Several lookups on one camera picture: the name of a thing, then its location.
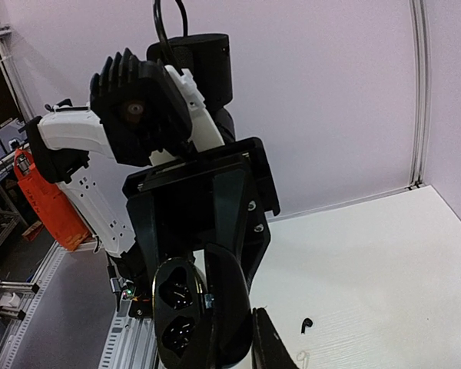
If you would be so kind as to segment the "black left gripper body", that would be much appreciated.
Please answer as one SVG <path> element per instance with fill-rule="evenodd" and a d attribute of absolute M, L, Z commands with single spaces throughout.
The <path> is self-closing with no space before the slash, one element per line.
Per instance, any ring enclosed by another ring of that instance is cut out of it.
<path fill-rule="evenodd" d="M 257 137 L 246 138 L 229 145 L 203 151 L 190 161 L 175 159 L 135 172 L 126 177 L 122 192 L 125 197 L 129 198 L 139 193 L 144 185 L 151 180 L 161 179 L 165 175 L 179 180 L 185 176 L 223 168 L 231 159 L 244 159 L 250 165 L 264 210 L 278 215 L 280 202 L 273 175 L 267 160 L 264 143 Z"/>

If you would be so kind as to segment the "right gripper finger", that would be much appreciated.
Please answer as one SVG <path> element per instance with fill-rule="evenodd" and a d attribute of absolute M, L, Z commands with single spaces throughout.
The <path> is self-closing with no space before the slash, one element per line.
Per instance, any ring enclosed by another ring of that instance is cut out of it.
<path fill-rule="evenodd" d="M 263 307 L 253 309 L 252 368 L 297 369 Z"/>

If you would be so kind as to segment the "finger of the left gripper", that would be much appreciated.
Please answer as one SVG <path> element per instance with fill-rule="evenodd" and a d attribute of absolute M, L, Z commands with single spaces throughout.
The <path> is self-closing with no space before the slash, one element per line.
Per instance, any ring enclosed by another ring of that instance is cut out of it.
<path fill-rule="evenodd" d="M 148 280 L 152 283 L 159 266 L 165 261 L 159 240 L 154 195 L 151 191 L 144 191 L 130 197 L 127 210 L 146 265 Z"/>
<path fill-rule="evenodd" d="M 270 170 L 250 161 L 217 161 L 211 179 L 214 238 L 204 247 L 208 283 L 250 288 L 270 243 Z"/>

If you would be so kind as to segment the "black earbud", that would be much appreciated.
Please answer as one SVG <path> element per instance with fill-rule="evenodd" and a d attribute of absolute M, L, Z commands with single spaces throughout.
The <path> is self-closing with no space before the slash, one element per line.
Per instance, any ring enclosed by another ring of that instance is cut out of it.
<path fill-rule="evenodd" d="M 313 327 L 313 321 L 309 317 L 304 318 L 301 324 L 300 333 L 305 334 L 306 330 L 311 327 Z"/>

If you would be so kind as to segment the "black charging case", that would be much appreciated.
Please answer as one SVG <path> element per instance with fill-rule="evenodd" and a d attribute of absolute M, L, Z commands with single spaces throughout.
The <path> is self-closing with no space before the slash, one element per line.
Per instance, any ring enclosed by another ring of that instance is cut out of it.
<path fill-rule="evenodd" d="M 208 244 L 204 263 L 201 272 L 186 258 L 171 258 L 154 276 L 154 332 L 166 368 L 230 368 L 250 350 L 250 301 L 238 260 Z"/>

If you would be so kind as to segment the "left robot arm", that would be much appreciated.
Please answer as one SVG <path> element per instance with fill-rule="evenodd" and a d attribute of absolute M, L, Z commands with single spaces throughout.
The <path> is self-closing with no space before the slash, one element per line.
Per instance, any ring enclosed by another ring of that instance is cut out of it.
<path fill-rule="evenodd" d="M 27 127 L 41 176 L 96 234 L 117 276 L 148 294 L 160 266 L 214 245 L 250 284 L 280 202 L 259 138 L 236 139 L 230 38 L 183 35 L 104 60 L 85 105 Z"/>

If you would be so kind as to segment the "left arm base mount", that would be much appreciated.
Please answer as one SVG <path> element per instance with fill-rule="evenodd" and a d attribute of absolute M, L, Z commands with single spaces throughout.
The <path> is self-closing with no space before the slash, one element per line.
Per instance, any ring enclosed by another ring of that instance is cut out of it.
<path fill-rule="evenodd" d="M 113 264 L 107 266 L 111 293 L 115 299 L 115 311 L 128 309 L 128 316 L 137 319 L 152 318 L 152 297 L 147 288 L 131 279 L 118 275 Z"/>

